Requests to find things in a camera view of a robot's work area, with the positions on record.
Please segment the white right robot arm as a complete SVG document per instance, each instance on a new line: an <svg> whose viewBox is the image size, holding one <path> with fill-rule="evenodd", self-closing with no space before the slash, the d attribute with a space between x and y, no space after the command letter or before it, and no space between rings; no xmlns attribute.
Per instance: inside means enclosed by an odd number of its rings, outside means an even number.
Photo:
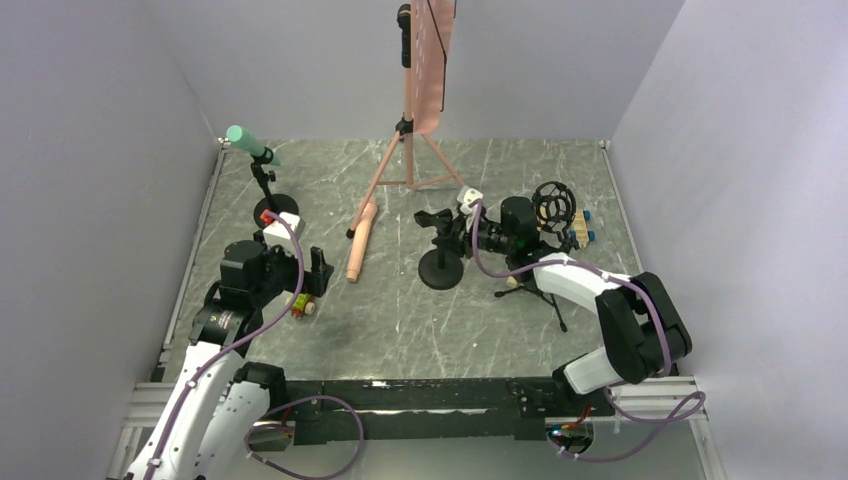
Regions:
<svg viewBox="0 0 848 480"><path fill-rule="evenodd" d="M436 231L420 277L435 290L461 280L466 258L481 252L504 257L507 270L497 278L514 278L540 294L560 297L594 314L602 344L558 367L552 374L568 395L586 396L621 383L638 384L667 375L693 349L691 336L661 279L642 272L615 274L571 257L544 241L541 228L550 213L525 197L502 201L498 220L486 216L482 195L465 188L455 210L414 215L421 227Z"/></svg>

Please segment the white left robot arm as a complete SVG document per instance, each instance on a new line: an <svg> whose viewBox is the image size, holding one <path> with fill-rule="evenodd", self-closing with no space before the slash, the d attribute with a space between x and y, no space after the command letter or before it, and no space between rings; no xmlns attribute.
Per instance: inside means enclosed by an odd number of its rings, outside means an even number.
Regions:
<svg viewBox="0 0 848 480"><path fill-rule="evenodd" d="M334 272L323 251L259 238L228 245L189 334L181 372L152 433L122 479L216 479L253 424L288 398L282 368L251 362L251 342L267 331L263 310L288 292L321 297Z"/></svg>

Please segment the pink microphone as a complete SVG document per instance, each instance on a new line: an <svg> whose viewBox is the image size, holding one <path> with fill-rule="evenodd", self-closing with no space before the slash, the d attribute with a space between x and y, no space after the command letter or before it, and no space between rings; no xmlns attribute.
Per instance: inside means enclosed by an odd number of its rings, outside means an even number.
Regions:
<svg viewBox="0 0 848 480"><path fill-rule="evenodd" d="M373 221L378 212L376 199L371 197L365 206L363 214L354 229L350 255L346 268L346 279L350 283L358 281L364 261L369 235Z"/></svg>

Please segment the teal microphone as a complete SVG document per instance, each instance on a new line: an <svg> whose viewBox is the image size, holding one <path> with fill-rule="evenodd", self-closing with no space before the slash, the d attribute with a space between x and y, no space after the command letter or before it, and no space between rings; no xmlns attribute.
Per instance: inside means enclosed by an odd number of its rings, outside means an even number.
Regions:
<svg viewBox="0 0 848 480"><path fill-rule="evenodd" d="M246 127L236 124L229 126L226 130L226 138L233 148L248 153L260 164L272 166L281 164L275 153Z"/></svg>

